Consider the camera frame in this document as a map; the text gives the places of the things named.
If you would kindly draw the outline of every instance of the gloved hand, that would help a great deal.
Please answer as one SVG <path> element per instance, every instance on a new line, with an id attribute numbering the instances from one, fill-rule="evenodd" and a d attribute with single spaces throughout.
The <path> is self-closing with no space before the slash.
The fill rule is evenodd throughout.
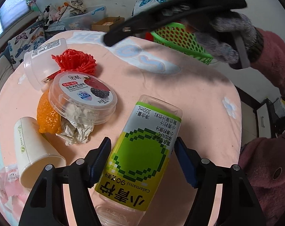
<path id="1" fill-rule="evenodd" d="M 263 37 L 246 15 L 226 12 L 214 18 L 210 24 L 217 32 L 240 31 L 250 62 L 253 63 L 260 57 L 263 49 Z M 229 44 L 217 40 L 209 33 L 193 33 L 198 43 L 218 61 L 228 64 L 238 62 L 239 54 Z"/>

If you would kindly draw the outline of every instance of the clear bottle bottom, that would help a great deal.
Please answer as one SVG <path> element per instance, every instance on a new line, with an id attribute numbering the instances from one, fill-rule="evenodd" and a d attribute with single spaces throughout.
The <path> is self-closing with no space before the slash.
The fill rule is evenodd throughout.
<path id="1" fill-rule="evenodd" d="M 103 226 L 137 226 L 144 211 L 121 205 L 94 191 L 92 202 Z"/>

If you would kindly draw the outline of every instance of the pink tablecloth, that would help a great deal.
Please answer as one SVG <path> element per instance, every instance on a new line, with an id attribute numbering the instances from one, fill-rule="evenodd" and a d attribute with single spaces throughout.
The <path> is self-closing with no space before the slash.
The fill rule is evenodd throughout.
<path id="1" fill-rule="evenodd" d="M 114 145 L 136 101 L 142 94 L 159 98 L 183 110 L 179 136 L 189 148 L 216 165 L 237 163 L 241 142 L 241 105 L 234 85 L 212 68 L 168 47 L 135 37 L 113 48 L 101 46 L 99 32 L 66 31 L 51 39 L 64 37 L 69 48 L 90 53 L 97 61 L 97 77 L 114 88 L 118 96 L 116 111 L 105 124 L 95 127 L 86 144 L 66 146 L 59 137 L 48 135 L 67 165 L 99 146 L 105 136 Z M 33 89 L 20 65 L 0 93 L 0 160 L 16 162 L 13 127 L 25 116 L 36 118 L 41 92 Z M 221 187 L 217 188 L 209 225 L 217 219 Z M 155 197 L 140 225 L 182 226 L 192 206 L 196 190 L 185 180 L 176 156 L 171 160 Z M 66 210 L 70 226 L 76 222 L 68 193 Z M 0 210 L 9 219 L 9 214 Z"/>

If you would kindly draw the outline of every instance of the tiled floor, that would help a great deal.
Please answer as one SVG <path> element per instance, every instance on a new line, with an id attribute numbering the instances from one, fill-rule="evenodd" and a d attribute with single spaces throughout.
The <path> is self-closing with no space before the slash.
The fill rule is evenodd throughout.
<path id="1" fill-rule="evenodd" d="M 253 113 L 252 107 L 241 102 L 242 110 L 242 139 L 241 144 L 247 144 L 257 137 L 256 115 Z"/>

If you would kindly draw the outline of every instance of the person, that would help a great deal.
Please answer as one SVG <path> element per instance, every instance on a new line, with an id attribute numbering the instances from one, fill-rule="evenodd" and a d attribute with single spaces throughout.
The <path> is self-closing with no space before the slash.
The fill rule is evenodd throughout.
<path id="1" fill-rule="evenodd" d="M 247 16 L 236 12 L 220 14 L 210 24 L 218 32 L 240 31 L 251 67 L 285 97 L 285 42 L 278 35 L 255 28 Z M 238 52 L 230 45 L 208 33 L 194 32 L 194 35 L 217 60 L 228 64 L 238 62 Z M 277 138 L 256 138 L 243 145 L 238 164 L 257 195 L 267 226 L 285 226 L 285 132 Z"/>

